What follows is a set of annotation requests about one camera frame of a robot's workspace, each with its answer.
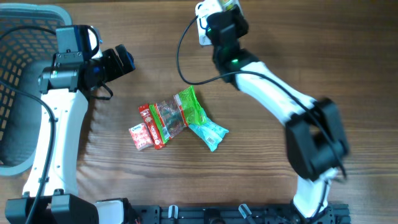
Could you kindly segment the cup noodles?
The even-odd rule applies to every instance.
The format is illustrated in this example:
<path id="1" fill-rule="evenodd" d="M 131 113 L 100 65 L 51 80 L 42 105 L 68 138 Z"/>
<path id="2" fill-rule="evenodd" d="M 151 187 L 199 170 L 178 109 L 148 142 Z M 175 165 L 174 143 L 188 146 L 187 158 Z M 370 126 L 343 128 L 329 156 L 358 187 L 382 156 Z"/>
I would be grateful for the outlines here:
<path id="1" fill-rule="evenodd" d="M 223 11 L 231 10 L 233 7 L 237 6 L 241 9 L 238 0 L 218 0 Z"/>

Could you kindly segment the red chocolate wafer bar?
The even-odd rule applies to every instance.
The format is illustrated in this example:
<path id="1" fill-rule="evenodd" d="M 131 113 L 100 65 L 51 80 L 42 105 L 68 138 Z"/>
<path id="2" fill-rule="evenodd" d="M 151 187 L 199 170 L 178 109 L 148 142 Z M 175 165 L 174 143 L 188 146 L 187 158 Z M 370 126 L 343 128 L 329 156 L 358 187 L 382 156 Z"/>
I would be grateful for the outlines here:
<path id="1" fill-rule="evenodd" d="M 155 149 L 157 149 L 157 150 L 162 149 L 165 146 L 165 144 L 164 144 L 162 137 L 160 135 L 160 132 L 157 128 L 154 117 L 153 117 L 152 113 L 150 112 L 149 104 L 144 104 L 144 105 L 140 106 L 139 112 L 141 114 L 141 117 L 144 120 L 144 123 L 147 125 L 150 136 L 154 142 Z"/>

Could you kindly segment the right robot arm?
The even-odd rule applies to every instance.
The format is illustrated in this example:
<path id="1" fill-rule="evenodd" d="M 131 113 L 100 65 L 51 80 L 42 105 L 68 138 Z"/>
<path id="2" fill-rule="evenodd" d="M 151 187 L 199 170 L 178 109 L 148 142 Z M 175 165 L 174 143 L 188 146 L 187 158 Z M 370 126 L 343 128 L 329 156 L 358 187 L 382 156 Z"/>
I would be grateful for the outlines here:
<path id="1" fill-rule="evenodd" d="M 338 107 L 328 98 L 316 100 L 295 90 L 241 48 L 239 38 L 249 26 L 237 4 L 204 4 L 197 15 L 206 20 L 203 29 L 223 80 L 260 102 L 283 125 L 287 158 L 298 175 L 293 205 L 314 221 L 326 209 L 331 180 L 344 171 L 349 153 Z"/>

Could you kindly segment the teal snack packet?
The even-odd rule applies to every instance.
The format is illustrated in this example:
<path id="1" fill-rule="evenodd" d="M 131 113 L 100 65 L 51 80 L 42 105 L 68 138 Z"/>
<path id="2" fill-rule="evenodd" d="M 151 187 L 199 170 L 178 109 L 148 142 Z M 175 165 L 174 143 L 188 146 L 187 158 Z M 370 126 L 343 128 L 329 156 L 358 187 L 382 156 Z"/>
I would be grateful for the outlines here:
<path id="1" fill-rule="evenodd" d="M 229 133 L 226 128 L 214 123 L 210 118 L 207 118 L 203 125 L 190 124 L 188 127 L 205 142 L 211 152 L 217 150 L 218 144 Z"/>

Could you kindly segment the green gummy candy bag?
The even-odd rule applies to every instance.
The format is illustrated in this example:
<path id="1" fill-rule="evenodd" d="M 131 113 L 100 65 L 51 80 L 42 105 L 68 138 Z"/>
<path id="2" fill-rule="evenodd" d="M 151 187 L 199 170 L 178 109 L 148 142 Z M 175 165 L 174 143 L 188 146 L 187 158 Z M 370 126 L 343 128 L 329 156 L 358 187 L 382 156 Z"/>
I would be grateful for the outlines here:
<path id="1" fill-rule="evenodd" d="M 206 123 L 205 111 L 197 100 L 193 86 L 166 100 L 150 104 L 149 109 L 164 144 L 190 124 L 201 126 Z"/>

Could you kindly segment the small red tissue pack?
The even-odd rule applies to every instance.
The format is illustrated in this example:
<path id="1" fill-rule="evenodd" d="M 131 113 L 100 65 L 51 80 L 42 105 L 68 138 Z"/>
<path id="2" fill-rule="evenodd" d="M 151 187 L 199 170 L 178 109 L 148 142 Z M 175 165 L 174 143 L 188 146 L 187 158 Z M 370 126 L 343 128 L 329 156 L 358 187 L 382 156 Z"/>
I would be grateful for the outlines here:
<path id="1" fill-rule="evenodd" d="M 129 133 L 138 151 L 154 145 L 145 123 L 137 124 L 136 126 L 129 128 Z"/>

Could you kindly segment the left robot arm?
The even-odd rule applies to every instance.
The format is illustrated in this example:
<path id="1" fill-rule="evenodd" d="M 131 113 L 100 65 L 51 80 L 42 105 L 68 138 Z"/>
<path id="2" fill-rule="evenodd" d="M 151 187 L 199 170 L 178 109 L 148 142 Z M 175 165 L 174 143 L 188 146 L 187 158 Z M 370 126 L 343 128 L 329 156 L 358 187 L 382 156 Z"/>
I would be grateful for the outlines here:
<path id="1" fill-rule="evenodd" d="M 137 220 L 126 198 L 90 203 L 78 196 L 76 160 L 92 91 L 135 69 L 125 46 L 100 50 L 88 25 L 54 31 L 58 50 L 39 76 L 42 107 L 32 170 L 22 197 L 6 202 L 10 223 L 129 223 Z"/>

